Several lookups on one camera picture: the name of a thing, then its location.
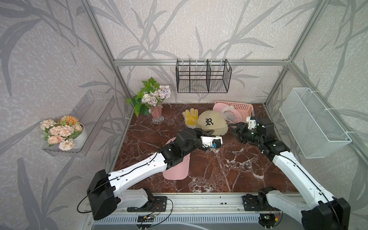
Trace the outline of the pink baseball cap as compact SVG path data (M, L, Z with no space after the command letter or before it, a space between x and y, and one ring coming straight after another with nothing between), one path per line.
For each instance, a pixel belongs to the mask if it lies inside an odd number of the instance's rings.
M163 177L166 180L184 180L189 174L190 154L183 158L183 161L178 165L163 171Z

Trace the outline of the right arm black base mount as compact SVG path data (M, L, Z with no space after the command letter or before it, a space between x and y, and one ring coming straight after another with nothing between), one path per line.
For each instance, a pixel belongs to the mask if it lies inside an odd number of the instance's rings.
M280 211L279 209L270 206L266 200L263 200L261 196L246 194L241 198L245 211Z

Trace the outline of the beige baseball cap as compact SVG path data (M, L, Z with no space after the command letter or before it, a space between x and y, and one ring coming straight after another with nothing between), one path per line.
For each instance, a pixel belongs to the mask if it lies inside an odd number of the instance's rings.
M198 117L196 128L204 131L213 131L213 136L222 136L228 132L228 125L219 112L205 111Z

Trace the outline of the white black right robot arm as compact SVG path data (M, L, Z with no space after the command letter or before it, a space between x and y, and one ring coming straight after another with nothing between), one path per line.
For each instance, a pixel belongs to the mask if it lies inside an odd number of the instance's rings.
M306 230L347 230L351 207L344 198L336 198L310 175L298 162L290 148L275 138L274 124L268 118L249 117L246 123L228 125L230 132L242 144L257 146L292 182L303 197L299 202L275 187L260 189L257 195L244 195L245 210L279 210Z

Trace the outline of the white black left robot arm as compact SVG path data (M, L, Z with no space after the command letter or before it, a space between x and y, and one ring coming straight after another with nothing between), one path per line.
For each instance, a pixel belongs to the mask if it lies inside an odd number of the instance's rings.
M98 171L87 189L94 220L101 220L117 209L141 208L146 204L142 199L149 200L146 190L134 190L130 195L127 190L140 181L157 173L171 169L184 161L191 152L200 149L220 148L222 137L211 136L199 128L185 128L177 137L162 146L148 158L125 169L106 172Z

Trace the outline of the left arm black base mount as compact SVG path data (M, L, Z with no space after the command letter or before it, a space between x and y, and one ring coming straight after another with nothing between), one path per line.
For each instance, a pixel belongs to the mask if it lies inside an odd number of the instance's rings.
M167 206L167 196L154 196L141 208L130 207L127 212L165 212Z

